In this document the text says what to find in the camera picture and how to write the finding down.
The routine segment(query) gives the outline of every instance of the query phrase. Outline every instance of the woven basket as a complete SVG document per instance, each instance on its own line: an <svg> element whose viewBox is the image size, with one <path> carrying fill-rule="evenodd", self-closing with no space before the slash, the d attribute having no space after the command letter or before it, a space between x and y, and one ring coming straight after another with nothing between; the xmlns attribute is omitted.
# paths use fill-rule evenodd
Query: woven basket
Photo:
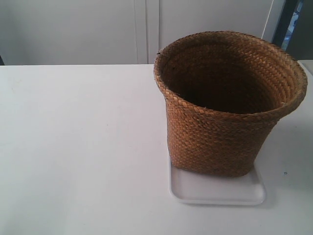
<svg viewBox="0 0 313 235"><path fill-rule="evenodd" d="M165 96L172 164L198 173L242 176L270 131L305 97L307 77L278 47L221 31L181 38L154 67Z"/></svg>

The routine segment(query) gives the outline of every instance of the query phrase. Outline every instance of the white table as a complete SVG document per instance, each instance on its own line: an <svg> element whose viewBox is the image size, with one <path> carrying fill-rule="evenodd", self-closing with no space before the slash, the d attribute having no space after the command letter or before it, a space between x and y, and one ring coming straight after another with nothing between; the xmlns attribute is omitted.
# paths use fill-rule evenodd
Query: white table
<svg viewBox="0 0 313 235"><path fill-rule="evenodd" d="M169 193L152 65L0 68L1 235L312 235L313 77L257 158L256 207Z"/></svg>

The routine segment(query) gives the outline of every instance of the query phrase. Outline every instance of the white plate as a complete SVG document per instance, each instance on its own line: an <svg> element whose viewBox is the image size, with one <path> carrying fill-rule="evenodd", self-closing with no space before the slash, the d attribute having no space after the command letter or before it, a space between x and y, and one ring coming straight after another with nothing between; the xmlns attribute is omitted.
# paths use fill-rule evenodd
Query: white plate
<svg viewBox="0 0 313 235"><path fill-rule="evenodd" d="M253 206L266 197L255 167L245 176L228 178L177 169L170 162L170 190L178 201L188 204Z"/></svg>

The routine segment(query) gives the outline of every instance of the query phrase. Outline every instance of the basket rim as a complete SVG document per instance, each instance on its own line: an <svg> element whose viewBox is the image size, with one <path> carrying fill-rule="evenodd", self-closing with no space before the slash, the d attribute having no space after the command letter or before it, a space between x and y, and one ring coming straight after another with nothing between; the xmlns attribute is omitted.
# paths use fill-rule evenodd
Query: basket rim
<svg viewBox="0 0 313 235"><path fill-rule="evenodd" d="M232 35L239 38L244 38L245 40L252 40L253 42L257 44L263 44L266 45L277 57L280 57L283 59L283 61L290 66L290 69L298 74L298 90L295 93L294 97L287 103L284 103L282 106L272 109L265 112L258 112L258 113L252 113L252 114L236 114L236 113L228 113L223 111L217 111L212 110L206 107L201 107L196 104L193 104L182 97L180 97L178 94L170 90L162 81L161 79L161 67L160 62L162 60L169 60L169 57L164 54L171 53L171 49L173 47L178 46L186 46L189 42L192 40L196 40L199 38L205 39L207 37L210 37L213 34L219 34L219 35ZM302 69L302 67L299 65L295 59L293 59L290 55L288 55L286 52L284 52L281 48L277 47L276 45L266 42L263 39L257 38L255 36L245 34L245 33L239 33L239 32L233 32L233 31L207 31L207 32L200 32L196 34L191 34L186 37L180 38L173 43L166 46L163 50L161 50L156 57L155 64L154 64L154 75L155 75L155 81L160 89L160 91L163 93L166 100L169 100L178 106L183 106L184 108L188 108L188 110L192 112L196 112L201 115L205 115L208 119L214 119L215 121L220 120L227 120L227 121L233 121L233 122L263 122L265 120L276 120L278 121L282 117L288 115L292 111L294 111L300 103L303 101L306 90L307 90L307 76Z"/></svg>

